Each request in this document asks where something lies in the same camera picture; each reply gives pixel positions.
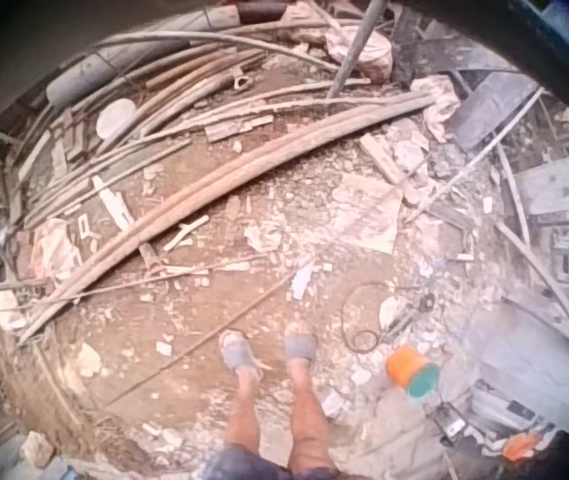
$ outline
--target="foot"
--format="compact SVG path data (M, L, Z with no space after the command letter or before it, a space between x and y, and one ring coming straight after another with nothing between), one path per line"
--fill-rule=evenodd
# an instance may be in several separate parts
M262 371L255 363L251 346L242 332L226 330L219 339L220 354L224 364L235 373L243 387L256 389L262 379Z
M317 337L313 327L303 321L290 323L284 333L284 347L293 386L307 385L311 381L310 367L317 352Z

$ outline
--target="person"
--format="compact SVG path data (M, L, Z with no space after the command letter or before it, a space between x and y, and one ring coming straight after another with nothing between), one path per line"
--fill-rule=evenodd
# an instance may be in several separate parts
M286 468L259 455L260 427L255 399L262 372L241 332L220 335L220 353L235 373L238 388L228 420L226 446L214 455L204 470L205 480L345 480L365 477L340 472L328 453L329 425L313 391L310 367L315 360L317 338L307 322L293 322L284 335L288 374L295 401L291 413L293 449Z

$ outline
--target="shorts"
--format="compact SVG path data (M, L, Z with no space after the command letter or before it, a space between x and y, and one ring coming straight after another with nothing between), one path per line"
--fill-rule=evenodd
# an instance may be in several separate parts
M206 465L204 480L335 480L340 472L334 468L313 468L293 475L287 469L230 445L215 454Z

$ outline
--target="bucket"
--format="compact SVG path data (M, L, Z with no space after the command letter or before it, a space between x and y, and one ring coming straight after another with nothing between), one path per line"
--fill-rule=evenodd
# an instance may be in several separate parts
M419 399L431 393L440 376L440 370L428 358L410 345L398 348L386 360L386 373L406 394Z

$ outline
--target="metal rod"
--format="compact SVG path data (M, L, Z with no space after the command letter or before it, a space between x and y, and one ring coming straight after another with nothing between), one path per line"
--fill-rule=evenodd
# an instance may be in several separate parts
M368 42L368 39L375 28L377 19L385 9L386 2L383 0L372 0L371 3L369 3L366 13L364 14L364 19L362 20L362 24L355 34L355 38L348 49L346 58L342 62L337 75L335 75L335 80L333 80L333 85L331 85L331 89L329 90L326 98L335 98L342 91L344 82L346 82L346 79L351 75L366 42Z

